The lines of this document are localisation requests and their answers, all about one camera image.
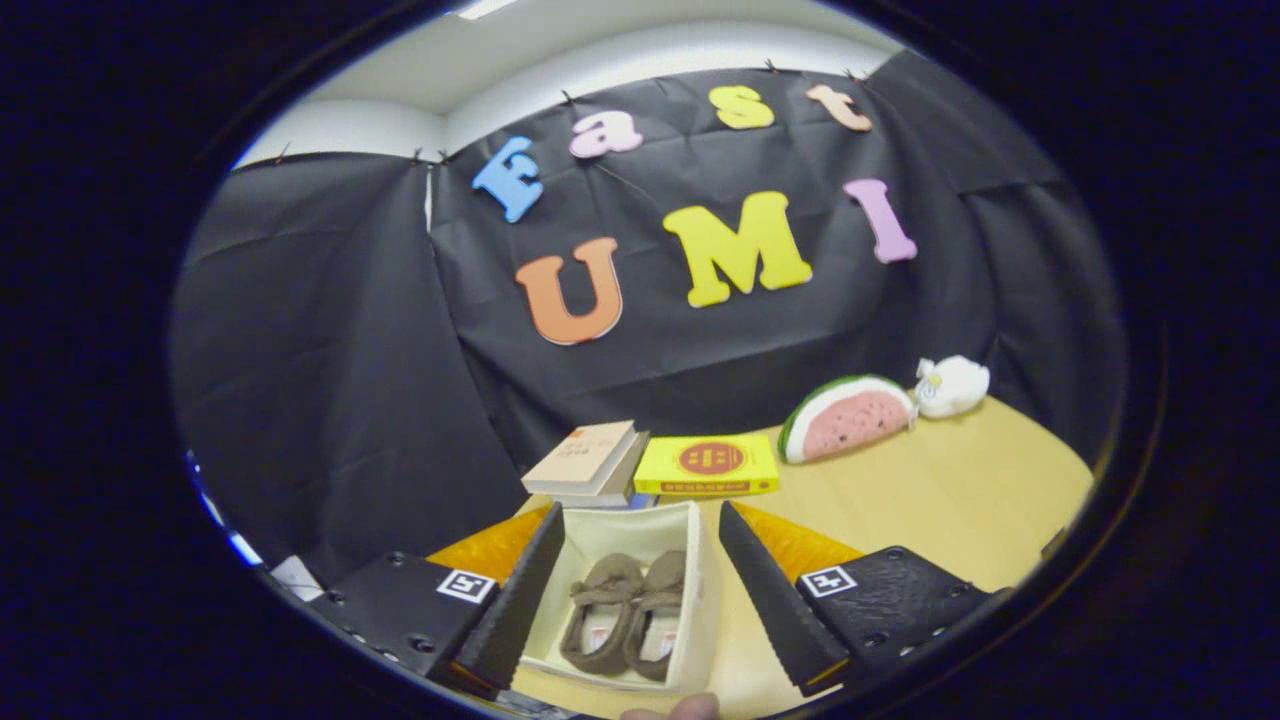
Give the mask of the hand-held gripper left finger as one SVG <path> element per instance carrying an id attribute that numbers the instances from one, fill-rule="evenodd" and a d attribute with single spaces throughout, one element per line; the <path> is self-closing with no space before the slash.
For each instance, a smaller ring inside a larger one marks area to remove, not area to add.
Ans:
<path id="1" fill-rule="evenodd" d="M 494 700 L 511 687 L 564 538 L 553 503 L 429 557 L 384 553 L 308 607 L 415 676 Z"/>

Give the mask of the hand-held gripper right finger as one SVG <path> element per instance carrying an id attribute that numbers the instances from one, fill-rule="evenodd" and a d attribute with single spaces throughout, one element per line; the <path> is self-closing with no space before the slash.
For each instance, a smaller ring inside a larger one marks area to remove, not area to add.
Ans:
<path id="1" fill-rule="evenodd" d="M 988 592 L 904 546 L 860 553 L 735 501 L 722 503 L 719 542 L 805 697 L 878 682 L 991 605 Z"/>

